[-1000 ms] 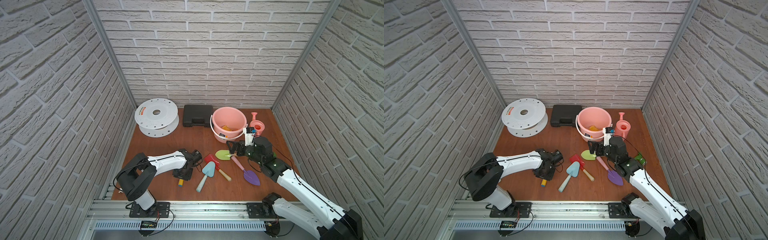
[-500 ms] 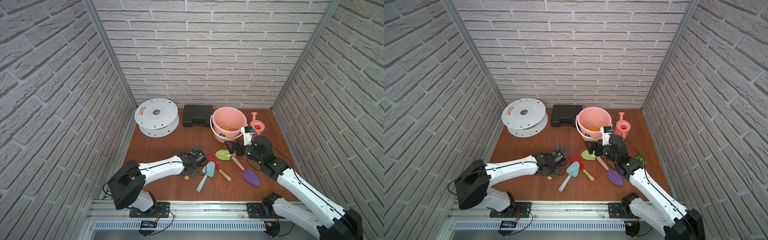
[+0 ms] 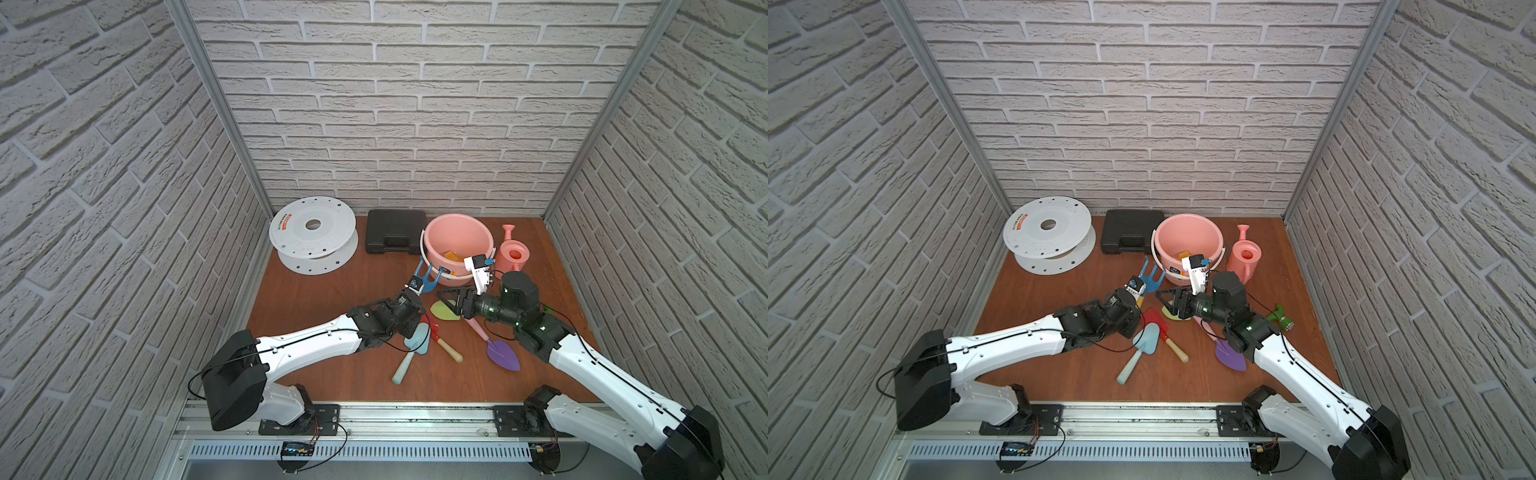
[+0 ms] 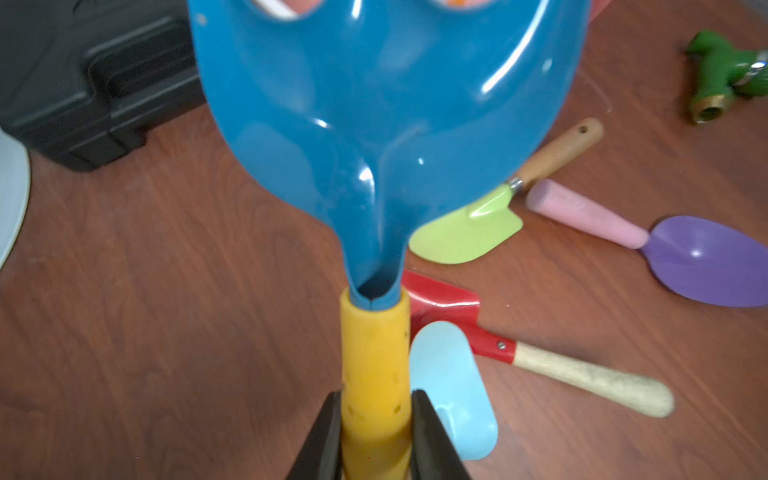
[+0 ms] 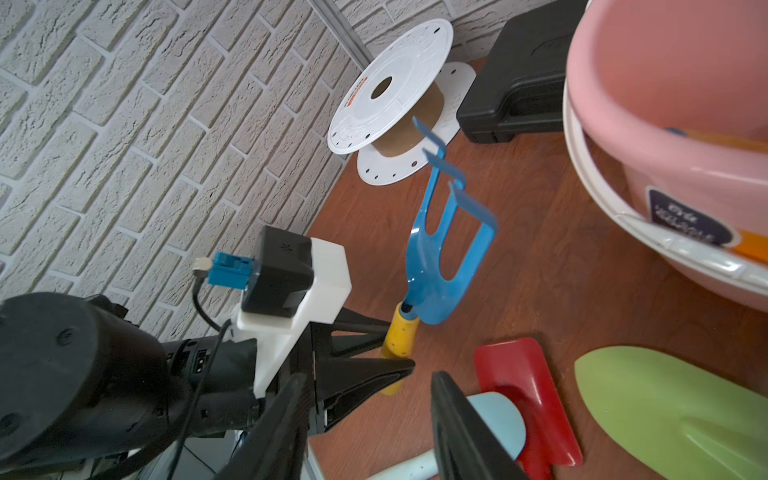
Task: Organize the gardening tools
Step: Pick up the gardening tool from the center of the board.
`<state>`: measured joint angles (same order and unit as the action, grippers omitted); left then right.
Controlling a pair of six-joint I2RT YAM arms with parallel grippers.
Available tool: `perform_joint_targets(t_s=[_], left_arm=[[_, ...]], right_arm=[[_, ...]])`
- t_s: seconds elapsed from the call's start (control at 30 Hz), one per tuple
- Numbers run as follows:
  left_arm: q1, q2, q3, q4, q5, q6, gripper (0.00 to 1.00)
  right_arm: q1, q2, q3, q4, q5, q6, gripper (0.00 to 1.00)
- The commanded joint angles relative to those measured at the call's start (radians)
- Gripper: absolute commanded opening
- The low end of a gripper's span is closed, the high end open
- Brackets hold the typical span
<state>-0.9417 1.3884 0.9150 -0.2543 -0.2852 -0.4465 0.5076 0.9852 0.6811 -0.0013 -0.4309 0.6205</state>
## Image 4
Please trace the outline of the red shovel wooden handle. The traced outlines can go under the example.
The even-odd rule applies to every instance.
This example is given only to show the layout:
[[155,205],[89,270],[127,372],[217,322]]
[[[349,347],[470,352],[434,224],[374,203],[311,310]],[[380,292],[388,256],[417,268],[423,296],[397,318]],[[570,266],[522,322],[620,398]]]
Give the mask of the red shovel wooden handle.
[[478,323],[480,297],[471,290],[411,270],[403,274],[402,285],[410,296],[414,335],[446,322],[465,335],[474,354],[564,382],[649,417],[665,418],[675,409],[673,393],[659,380],[553,353],[485,330]]

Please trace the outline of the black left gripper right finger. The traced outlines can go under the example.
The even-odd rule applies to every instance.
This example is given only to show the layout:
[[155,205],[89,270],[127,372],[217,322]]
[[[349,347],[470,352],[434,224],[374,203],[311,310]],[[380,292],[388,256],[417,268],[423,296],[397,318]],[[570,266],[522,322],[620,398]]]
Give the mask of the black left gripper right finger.
[[415,390],[412,401],[412,454],[414,480],[470,480],[427,393]]

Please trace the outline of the light blue trowel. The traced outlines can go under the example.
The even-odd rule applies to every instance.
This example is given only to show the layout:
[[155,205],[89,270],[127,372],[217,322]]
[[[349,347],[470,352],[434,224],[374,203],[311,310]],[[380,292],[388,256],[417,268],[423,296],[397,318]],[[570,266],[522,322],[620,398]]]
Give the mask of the light blue trowel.
[[499,427],[463,331],[447,321],[426,325],[411,342],[409,362],[411,388],[426,392],[460,459],[488,457]]

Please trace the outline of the pink plastic bucket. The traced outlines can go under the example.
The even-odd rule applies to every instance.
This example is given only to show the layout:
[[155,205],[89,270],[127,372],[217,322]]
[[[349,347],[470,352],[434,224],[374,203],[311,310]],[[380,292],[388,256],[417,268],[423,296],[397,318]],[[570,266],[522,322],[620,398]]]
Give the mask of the pink plastic bucket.
[[[322,0],[253,0],[252,3],[267,15],[285,21],[292,21],[312,12],[323,3]],[[437,4],[454,10],[477,9],[489,4],[489,0],[438,0]]]

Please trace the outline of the blue rake yellow handle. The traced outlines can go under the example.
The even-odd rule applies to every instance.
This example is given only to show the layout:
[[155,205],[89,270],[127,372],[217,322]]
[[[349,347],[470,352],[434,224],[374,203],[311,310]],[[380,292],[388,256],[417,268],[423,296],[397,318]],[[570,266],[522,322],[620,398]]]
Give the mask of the blue rake yellow handle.
[[411,464],[411,235],[534,152],[570,89],[590,11],[324,1],[281,20],[253,1],[189,3],[203,90],[232,153],[340,241],[346,478],[404,479]]

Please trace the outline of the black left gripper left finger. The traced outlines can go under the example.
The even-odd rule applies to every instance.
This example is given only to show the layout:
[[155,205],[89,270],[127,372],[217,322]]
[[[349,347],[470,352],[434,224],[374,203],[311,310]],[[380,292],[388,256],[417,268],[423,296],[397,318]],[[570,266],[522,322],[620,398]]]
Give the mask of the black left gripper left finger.
[[341,392],[331,392],[326,397],[286,479],[341,479],[341,426]]

